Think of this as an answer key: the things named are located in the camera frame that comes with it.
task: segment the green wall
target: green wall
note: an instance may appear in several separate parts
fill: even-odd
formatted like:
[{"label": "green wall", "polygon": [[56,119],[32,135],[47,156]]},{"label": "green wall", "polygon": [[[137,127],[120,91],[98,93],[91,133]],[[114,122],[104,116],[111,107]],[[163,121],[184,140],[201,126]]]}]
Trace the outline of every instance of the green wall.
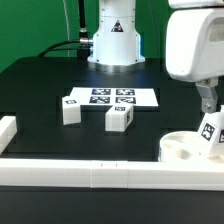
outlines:
[{"label": "green wall", "polygon": [[[143,55],[165,56],[165,35],[171,10],[168,0],[152,0],[159,43],[157,54],[149,0],[136,0],[136,29],[143,38]],[[67,0],[71,36],[78,38],[78,0]],[[85,0],[91,35],[98,28],[98,0]],[[0,0],[0,72],[21,57],[36,56],[48,46],[67,39],[62,0]],[[66,56],[51,53],[49,56]]]}]

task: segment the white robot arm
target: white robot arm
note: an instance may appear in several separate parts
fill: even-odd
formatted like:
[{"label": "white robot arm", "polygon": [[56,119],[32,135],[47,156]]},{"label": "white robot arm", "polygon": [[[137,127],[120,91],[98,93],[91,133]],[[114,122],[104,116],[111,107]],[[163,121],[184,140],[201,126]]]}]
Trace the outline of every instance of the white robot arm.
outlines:
[{"label": "white robot arm", "polygon": [[[224,6],[221,0],[169,0],[170,6]],[[201,8],[175,12],[168,23],[166,66],[174,79],[196,82],[202,111],[220,110],[215,91],[224,75],[224,8]]]}]

